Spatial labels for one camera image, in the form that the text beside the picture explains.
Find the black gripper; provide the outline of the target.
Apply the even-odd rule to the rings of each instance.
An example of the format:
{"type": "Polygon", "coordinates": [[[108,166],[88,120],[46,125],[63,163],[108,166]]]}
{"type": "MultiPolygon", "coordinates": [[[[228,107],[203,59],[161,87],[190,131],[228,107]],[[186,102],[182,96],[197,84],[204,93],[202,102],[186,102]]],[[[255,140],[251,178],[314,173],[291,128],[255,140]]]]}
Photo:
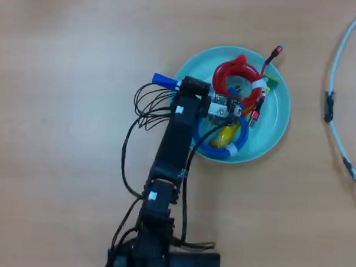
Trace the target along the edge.
{"type": "Polygon", "coordinates": [[[175,95],[175,102],[209,104],[211,85],[195,77],[185,76],[180,81],[179,91],[175,95]]]}

